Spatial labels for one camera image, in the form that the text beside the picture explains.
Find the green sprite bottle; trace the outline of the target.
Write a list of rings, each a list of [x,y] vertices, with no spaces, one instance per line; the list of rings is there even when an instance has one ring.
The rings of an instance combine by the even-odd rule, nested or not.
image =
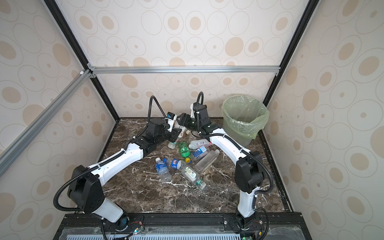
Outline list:
[[[186,142],[183,142],[183,141],[180,141],[178,143],[178,148],[179,148],[179,152],[182,156],[182,158],[189,158],[190,157],[190,150],[189,150],[189,147],[188,147],[188,143]]]

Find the red cap white bottle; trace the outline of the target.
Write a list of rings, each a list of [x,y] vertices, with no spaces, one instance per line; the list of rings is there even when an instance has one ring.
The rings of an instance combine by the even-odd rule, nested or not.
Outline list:
[[[212,143],[206,139],[193,140],[190,142],[189,148],[192,150],[197,150],[200,147],[209,147],[211,145],[212,145]]]

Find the pepsi label bottle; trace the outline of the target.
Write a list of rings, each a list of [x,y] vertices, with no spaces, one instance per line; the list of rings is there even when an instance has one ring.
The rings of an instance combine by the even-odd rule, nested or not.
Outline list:
[[[164,158],[163,162],[166,164],[166,166],[169,169],[175,169],[175,170],[181,171],[187,167],[187,164],[184,161],[180,161],[177,159],[170,160],[170,159]]]

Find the pocari sweat bottle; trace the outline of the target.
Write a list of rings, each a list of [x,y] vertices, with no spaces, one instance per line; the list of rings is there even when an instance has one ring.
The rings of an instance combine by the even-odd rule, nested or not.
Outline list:
[[[171,182],[172,177],[168,167],[160,158],[156,158],[156,171],[160,177],[161,182]]]

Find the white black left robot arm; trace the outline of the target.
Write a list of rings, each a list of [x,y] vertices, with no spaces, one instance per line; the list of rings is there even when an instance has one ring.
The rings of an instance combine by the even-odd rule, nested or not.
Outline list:
[[[118,153],[87,168],[75,168],[68,197],[81,212],[95,214],[122,229],[128,222],[127,213],[105,197],[103,186],[120,171],[152,153],[163,142],[176,142],[182,132],[183,128],[175,124],[175,120],[148,120],[145,129]]]

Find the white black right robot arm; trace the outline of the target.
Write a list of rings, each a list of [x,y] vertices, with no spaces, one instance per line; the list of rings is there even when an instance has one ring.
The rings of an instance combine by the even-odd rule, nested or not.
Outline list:
[[[264,165],[261,155],[243,147],[213,123],[206,105],[192,104],[191,114],[182,113],[177,116],[177,122],[210,141],[232,160],[236,167],[235,182],[240,189],[238,215],[244,220],[254,215],[258,194],[268,194],[274,186],[271,172]]]

